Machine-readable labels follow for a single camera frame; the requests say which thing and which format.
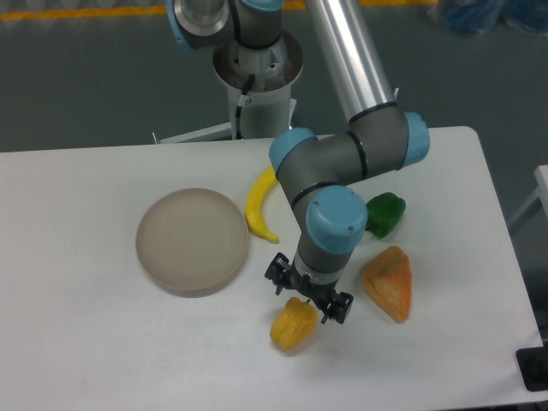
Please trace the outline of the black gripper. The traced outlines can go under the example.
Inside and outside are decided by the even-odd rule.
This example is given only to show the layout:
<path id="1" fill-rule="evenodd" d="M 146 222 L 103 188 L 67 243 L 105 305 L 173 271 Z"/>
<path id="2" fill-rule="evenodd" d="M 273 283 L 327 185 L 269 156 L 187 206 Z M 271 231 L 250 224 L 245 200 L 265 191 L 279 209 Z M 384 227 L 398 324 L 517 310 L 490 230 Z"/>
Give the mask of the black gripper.
<path id="1" fill-rule="evenodd" d="M 277 253 L 265 272 L 265 278 L 276 287 L 276 295 L 284 289 L 293 289 L 310 299 L 323 313 L 320 322 L 336 321 L 342 325 L 354 302 L 354 297 L 346 292 L 337 293 L 335 287 L 341 271 L 322 272 L 309 266 L 301 256 L 295 256 L 289 266 L 289 259 Z"/>

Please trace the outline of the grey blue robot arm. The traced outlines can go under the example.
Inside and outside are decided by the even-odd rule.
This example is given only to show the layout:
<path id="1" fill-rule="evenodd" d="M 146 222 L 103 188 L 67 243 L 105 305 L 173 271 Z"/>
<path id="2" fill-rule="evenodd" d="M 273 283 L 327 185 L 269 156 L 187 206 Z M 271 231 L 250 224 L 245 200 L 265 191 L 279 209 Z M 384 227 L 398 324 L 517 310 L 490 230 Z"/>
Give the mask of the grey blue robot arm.
<path id="1" fill-rule="evenodd" d="M 402 111 L 356 1 L 309 1 L 307 11 L 348 122 L 319 138 L 290 126 L 290 89 L 299 77 L 299 43 L 282 27 L 279 1 L 169 1 L 167 16 L 186 50 L 212 47 L 226 86 L 234 139 L 271 138 L 271 165 L 301 237 L 293 259 L 279 254 L 266 277 L 310 298 L 325 319 L 342 323 L 350 294 L 336 292 L 366 228 L 355 182 L 399 170 L 429 152 L 428 128 Z"/>

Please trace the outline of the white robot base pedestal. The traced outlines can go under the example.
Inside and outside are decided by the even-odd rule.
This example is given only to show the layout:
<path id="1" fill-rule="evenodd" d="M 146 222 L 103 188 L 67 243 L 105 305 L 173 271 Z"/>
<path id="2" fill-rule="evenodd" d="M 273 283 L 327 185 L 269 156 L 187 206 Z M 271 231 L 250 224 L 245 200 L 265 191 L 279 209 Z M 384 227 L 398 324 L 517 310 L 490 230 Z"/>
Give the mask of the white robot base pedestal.
<path id="1" fill-rule="evenodd" d="M 283 30 L 265 49 L 233 40 L 213 52 L 213 67 L 226 87 L 229 121 L 161 139 L 159 144 L 275 138 L 291 126 L 296 100 L 291 87 L 303 67 L 301 46 Z"/>

